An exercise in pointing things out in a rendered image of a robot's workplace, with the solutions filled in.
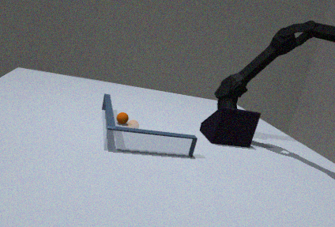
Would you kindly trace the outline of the clear l-shaped low walls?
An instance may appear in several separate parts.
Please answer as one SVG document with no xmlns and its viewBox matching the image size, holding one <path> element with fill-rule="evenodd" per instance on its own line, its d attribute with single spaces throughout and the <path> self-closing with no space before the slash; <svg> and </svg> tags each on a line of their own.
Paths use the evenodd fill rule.
<svg viewBox="0 0 335 227">
<path fill-rule="evenodd" d="M 102 117 L 104 150 L 165 157 L 191 157 L 193 153 L 196 139 L 108 130 L 105 97 Z"/>
</svg>

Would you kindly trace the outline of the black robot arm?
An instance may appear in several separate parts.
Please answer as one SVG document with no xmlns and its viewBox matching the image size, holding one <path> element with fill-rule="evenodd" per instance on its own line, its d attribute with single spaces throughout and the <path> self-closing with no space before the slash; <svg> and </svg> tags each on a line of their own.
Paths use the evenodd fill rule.
<svg viewBox="0 0 335 227">
<path fill-rule="evenodd" d="M 303 33 L 295 38 L 294 33 L 296 32 Z M 270 45 L 241 72 L 231 74 L 222 80 L 220 87 L 215 92 L 216 98 L 219 99 L 218 109 L 222 106 L 237 109 L 238 98 L 247 92 L 247 82 L 250 79 L 257 76 L 277 56 L 292 51 L 313 37 L 335 42 L 335 26 L 307 21 L 280 29 L 272 38 Z"/>
</svg>

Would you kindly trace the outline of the brown ball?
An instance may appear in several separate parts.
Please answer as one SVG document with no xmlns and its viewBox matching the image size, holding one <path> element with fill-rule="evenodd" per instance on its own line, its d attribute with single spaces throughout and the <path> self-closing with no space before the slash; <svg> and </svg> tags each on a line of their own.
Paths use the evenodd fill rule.
<svg viewBox="0 0 335 227">
<path fill-rule="evenodd" d="M 120 124 L 125 124 L 128 121 L 128 115 L 124 112 L 121 112 L 117 115 L 116 120 Z"/>
</svg>

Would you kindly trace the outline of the translucent tan ball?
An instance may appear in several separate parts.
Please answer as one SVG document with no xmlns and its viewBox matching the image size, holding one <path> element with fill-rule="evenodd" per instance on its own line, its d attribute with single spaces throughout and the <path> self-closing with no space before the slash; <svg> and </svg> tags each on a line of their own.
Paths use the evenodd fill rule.
<svg viewBox="0 0 335 227">
<path fill-rule="evenodd" d="M 126 127 L 138 129 L 139 128 L 139 123 L 136 120 L 130 120 L 127 123 Z"/>
</svg>

